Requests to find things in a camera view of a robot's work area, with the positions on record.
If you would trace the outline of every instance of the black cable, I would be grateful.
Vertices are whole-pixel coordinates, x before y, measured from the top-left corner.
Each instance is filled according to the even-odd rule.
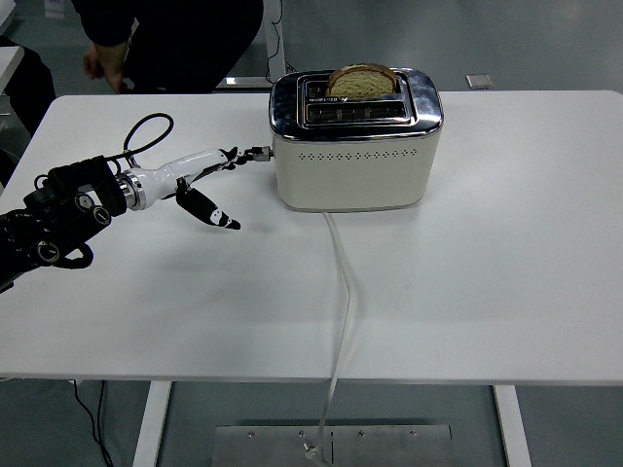
[[[168,127],[166,128],[166,130],[163,132],[163,134],[161,134],[160,136],[158,136],[156,139],[154,139],[152,142],[147,143],[145,146],[141,146],[140,148],[137,149],[128,149],[129,146],[129,142],[132,139],[132,137],[134,136],[134,134],[136,133],[136,131],[145,123],[148,122],[150,120],[153,119],[157,119],[157,118],[164,118],[168,120]],[[124,141],[124,151],[121,154],[118,154],[116,156],[110,156],[108,158],[105,158],[108,162],[113,162],[116,166],[117,169],[119,171],[120,170],[120,166],[119,166],[119,162],[117,161],[118,159],[123,159],[123,158],[129,158],[131,156],[134,156],[135,154],[138,153],[142,153],[143,151],[147,151],[149,148],[152,148],[154,146],[156,146],[158,143],[160,143],[163,139],[165,139],[169,133],[171,133],[173,131],[173,118],[169,115],[169,114],[165,114],[163,112],[157,112],[155,114],[150,114],[147,117],[144,117],[142,119],[140,119],[136,125],[134,125],[132,127],[132,129],[129,131],[128,136],[126,136],[126,140]]]
[[[271,24],[273,25],[273,28],[275,29],[275,34],[276,34],[276,52],[272,54],[271,56],[269,56],[268,59],[266,60],[266,75],[264,75],[264,78],[266,78],[266,81],[268,81],[272,85],[275,82],[271,81],[271,78],[269,78],[269,75],[271,73],[271,60],[279,54],[280,45],[281,45],[281,36],[279,35],[279,31],[277,30],[276,27],[278,24],[281,23],[282,19],[283,19],[283,0],[279,0],[279,19],[276,22],[271,21]]]
[[[108,449],[106,449],[106,446],[104,446],[104,442],[101,439],[101,426],[100,426],[101,403],[104,398],[104,388],[106,387],[106,384],[105,384],[106,381],[101,382],[101,388],[99,390],[99,404],[97,407],[97,426],[96,427],[95,427],[95,419],[93,418],[93,414],[91,413],[89,408],[80,400],[80,397],[78,397],[78,383],[76,382],[75,379],[72,379],[72,381],[74,384],[74,397],[78,401],[78,404],[82,406],[82,408],[87,412],[87,414],[89,415],[89,418],[91,419],[91,435],[92,435],[93,440],[99,445],[99,450],[101,451],[101,456],[104,459],[104,463],[106,464],[106,467],[115,467],[113,464],[113,459],[110,456]]]
[[[38,175],[35,178],[35,189],[39,190],[41,187],[38,185],[39,184],[39,180],[45,180],[48,178],[48,175]]]

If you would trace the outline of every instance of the toaster vent holes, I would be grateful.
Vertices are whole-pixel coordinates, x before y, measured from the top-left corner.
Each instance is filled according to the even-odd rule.
[[[390,158],[406,158],[415,156],[417,149],[403,149],[401,151],[375,151],[366,153],[300,153],[301,161],[361,161],[369,159],[390,159]]]

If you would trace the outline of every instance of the person's hand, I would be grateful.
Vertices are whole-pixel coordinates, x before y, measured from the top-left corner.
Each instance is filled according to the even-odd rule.
[[[83,58],[83,69],[90,80],[98,80],[104,77],[104,69],[99,64],[99,56],[95,44],[92,44]]]
[[[83,59],[85,73],[92,80],[106,78],[116,94],[126,92],[128,85],[124,83],[124,60],[127,49],[127,42],[111,47],[92,44]]]

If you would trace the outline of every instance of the robotic arm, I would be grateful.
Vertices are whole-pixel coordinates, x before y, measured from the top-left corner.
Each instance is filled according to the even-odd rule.
[[[11,288],[22,274],[39,267],[88,267],[93,259],[86,244],[89,239],[128,208],[147,209],[157,199],[175,197],[181,207],[202,222],[239,229],[237,221],[190,185],[209,173],[271,157],[268,147],[254,147],[242,155],[238,148],[212,149],[157,169],[144,169],[133,158],[136,152],[121,155],[130,167],[121,173],[116,160],[103,156],[53,168],[47,176],[37,177],[36,190],[23,199],[25,209],[0,215],[0,293]],[[116,174],[110,161],[118,167]],[[42,178],[43,184],[37,187]],[[90,192],[96,194],[100,204]],[[82,257],[67,258],[75,250]]]

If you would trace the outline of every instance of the bread slice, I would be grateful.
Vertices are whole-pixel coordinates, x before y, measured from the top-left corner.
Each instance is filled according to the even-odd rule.
[[[345,66],[329,77],[327,97],[369,99],[396,90],[396,75],[383,65],[360,63]]]

